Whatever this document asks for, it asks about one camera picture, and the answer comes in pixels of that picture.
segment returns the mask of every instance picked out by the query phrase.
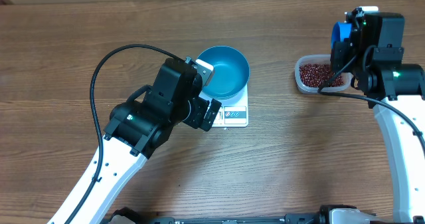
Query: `wooden table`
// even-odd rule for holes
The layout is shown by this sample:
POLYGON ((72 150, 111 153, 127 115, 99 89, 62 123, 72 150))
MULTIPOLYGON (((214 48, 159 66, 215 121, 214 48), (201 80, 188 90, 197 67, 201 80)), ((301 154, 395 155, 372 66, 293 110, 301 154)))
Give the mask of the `wooden table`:
MULTIPOLYGON (((250 62, 250 125, 181 124, 120 193, 124 206, 174 217, 276 216, 351 204, 392 216, 381 133, 365 102, 302 95, 301 56, 330 51, 333 24, 358 5, 402 13, 404 62, 425 64, 425 0, 222 0, 0 7, 0 222, 46 223, 94 154, 94 68, 114 48, 154 45, 196 57, 229 45, 250 62)), ((117 54, 100 71, 101 127, 152 84, 165 56, 117 54)))

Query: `container of red beans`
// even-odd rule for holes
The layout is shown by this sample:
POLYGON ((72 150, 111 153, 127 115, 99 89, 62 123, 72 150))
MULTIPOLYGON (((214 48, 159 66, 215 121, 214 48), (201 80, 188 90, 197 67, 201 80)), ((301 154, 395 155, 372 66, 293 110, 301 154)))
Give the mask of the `container of red beans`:
MULTIPOLYGON (((301 57, 295 65, 295 80, 303 94, 317 94, 317 90, 325 81, 334 75, 331 71, 331 55, 307 55, 301 57)), ((324 92, 339 92, 350 86, 350 73, 341 74, 324 92)))

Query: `beans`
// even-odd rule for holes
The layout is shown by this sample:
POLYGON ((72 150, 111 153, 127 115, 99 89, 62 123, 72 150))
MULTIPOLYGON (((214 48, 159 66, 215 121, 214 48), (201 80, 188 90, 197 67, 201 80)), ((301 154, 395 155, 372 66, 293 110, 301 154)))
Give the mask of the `beans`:
MULTIPOLYGON (((308 87, 319 88, 325 81, 329 80, 335 73, 331 70, 330 64, 305 64, 299 67, 301 81, 308 87)), ((344 85, 341 75, 336 78, 330 87, 344 85)))

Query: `white plastic container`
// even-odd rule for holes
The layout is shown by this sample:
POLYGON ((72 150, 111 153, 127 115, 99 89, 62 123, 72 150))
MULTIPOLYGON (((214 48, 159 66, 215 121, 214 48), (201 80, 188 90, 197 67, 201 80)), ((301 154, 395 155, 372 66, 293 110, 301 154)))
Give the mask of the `white plastic container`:
MULTIPOLYGON (((305 64, 331 64, 331 55, 307 55, 301 57, 295 65, 295 80, 297 81, 298 90, 303 94, 317 94, 319 88, 308 87, 301 81, 299 75, 299 67, 305 64)), ((339 87, 327 87, 323 88, 324 92, 339 92, 346 90, 350 87, 351 78, 353 77, 350 73, 343 73, 344 85, 339 87)))

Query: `white digital scale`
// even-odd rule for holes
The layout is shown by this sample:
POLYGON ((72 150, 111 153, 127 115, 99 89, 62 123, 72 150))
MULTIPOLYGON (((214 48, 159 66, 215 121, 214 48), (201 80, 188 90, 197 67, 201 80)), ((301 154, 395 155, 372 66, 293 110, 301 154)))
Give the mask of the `white digital scale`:
MULTIPOLYGON (((199 97, 211 101, 211 98, 201 92, 199 97)), ((248 87, 245 87, 234 97, 219 100, 221 108, 215 118, 213 128, 245 128, 248 125, 248 87)))

